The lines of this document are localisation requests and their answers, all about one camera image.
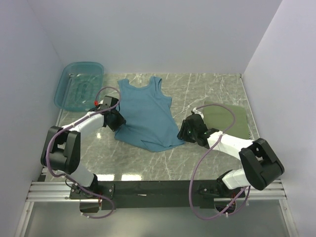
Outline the olive green tank top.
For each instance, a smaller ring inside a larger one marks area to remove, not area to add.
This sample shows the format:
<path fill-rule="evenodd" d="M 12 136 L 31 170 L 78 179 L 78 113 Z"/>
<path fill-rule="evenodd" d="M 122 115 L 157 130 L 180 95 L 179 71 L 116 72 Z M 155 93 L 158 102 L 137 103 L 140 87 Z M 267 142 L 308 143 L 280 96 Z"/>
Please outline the olive green tank top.
<path fill-rule="evenodd" d="M 225 107 L 229 108 L 236 117 L 234 125 L 226 131 L 226 134 L 241 139 L 250 139 L 245 108 L 234 105 L 225 105 Z M 204 123 L 208 129 L 216 128 L 224 131 L 233 122 L 233 116 L 231 113 L 220 106 L 204 107 L 202 113 L 204 115 Z"/>

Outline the blue tank top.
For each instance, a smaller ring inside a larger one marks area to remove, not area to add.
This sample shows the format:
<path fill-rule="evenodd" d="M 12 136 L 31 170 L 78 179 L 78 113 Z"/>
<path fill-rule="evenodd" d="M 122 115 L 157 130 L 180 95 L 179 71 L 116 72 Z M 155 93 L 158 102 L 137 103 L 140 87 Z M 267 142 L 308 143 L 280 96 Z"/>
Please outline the blue tank top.
<path fill-rule="evenodd" d="M 162 78 L 152 76 L 148 85 L 135 87 L 128 79 L 118 81 L 121 94 L 119 112 L 126 124 L 115 139 L 150 152 L 163 152 L 183 145 L 171 114 L 172 98 L 162 93 Z"/>

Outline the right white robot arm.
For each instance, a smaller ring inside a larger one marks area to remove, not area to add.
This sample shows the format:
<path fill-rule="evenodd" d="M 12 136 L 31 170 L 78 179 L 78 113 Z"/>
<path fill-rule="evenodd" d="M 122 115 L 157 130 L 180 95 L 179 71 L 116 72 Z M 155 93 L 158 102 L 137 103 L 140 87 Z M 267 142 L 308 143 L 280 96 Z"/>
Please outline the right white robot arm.
<path fill-rule="evenodd" d="M 228 197 L 234 189 L 247 186 L 262 191 L 285 171 L 265 139 L 246 140 L 215 128 L 208 129 L 199 114 L 183 120 L 177 137 L 185 142 L 197 143 L 209 152 L 219 151 L 240 160 L 242 168 L 229 170 L 216 180 L 215 190 L 222 197 Z"/>

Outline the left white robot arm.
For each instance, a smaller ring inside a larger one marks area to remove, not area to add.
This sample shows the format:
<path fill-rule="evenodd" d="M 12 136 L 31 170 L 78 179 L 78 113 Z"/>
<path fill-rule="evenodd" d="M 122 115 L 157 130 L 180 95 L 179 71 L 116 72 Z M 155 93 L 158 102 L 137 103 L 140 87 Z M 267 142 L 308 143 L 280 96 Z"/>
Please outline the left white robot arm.
<path fill-rule="evenodd" d="M 40 162 L 50 167 L 55 176 L 66 176 L 81 186 L 87 198 L 94 198 L 99 192 L 97 176 L 80 163 L 81 142 L 93 131 L 108 127 L 117 131 L 126 123 L 116 107 L 119 99 L 105 96 L 82 118 L 63 127 L 52 126 L 47 133 Z"/>

